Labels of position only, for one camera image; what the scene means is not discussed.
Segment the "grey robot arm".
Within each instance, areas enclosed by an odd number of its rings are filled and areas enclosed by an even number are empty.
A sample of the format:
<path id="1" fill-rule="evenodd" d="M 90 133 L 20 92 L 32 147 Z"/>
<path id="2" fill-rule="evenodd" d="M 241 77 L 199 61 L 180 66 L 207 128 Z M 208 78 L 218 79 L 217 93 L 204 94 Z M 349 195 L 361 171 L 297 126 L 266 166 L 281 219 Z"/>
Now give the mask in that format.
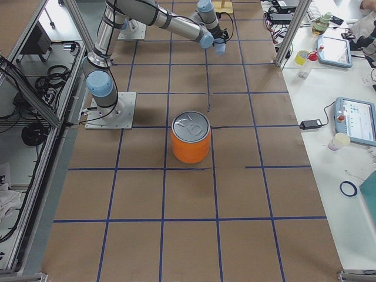
<path id="1" fill-rule="evenodd" d="M 225 92 L 230 88 L 230 70 L 240 61 L 235 41 L 215 43 L 208 49 L 199 41 L 188 41 L 176 31 L 180 23 L 188 23 L 191 30 L 204 13 L 196 11 L 193 19 L 172 15 L 170 26 L 164 27 L 169 8 L 181 11 L 192 4 L 169 2 L 167 8 L 155 1 L 109 1 L 104 20 L 100 24 L 93 52 L 82 63 L 90 78 L 95 71 L 104 73 L 113 90 L 135 91 L 136 126 L 162 127 L 178 110 L 205 108 L 208 93 Z M 153 21 L 152 35 L 145 41 L 116 40 L 119 31 L 111 21 L 122 21 L 122 13 L 136 12 Z"/>
<path id="2" fill-rule="evenodd" d="M 211 0 L 199 0 L 197 9 L 192 13 L 191 18 L 196 22 L 204 23 L 214 39 L 221 37 L 222 31 Z"/>

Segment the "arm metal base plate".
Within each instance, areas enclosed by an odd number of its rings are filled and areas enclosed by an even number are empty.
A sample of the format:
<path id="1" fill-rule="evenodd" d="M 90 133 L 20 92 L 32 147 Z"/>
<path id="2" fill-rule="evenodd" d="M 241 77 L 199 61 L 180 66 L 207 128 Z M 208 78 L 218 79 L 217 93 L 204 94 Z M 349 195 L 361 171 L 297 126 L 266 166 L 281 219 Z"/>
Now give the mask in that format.
<path id="1" fill-rule="evenodd" d="M 95 108 L 88 112 L 88 122 L 85 122 L 87 130 L 131 130 L 136 105 L 136 92 L 119 92 L 117 104 L 105 109 L 98 107 L 94 98 L 90 107 Z"/>
<path id="2" fill-rule="evenodd" d="M 146 25 L 134 19 L 125 21 L 118 36 L 120 41 L 144 40 L 146 36 Z"/>

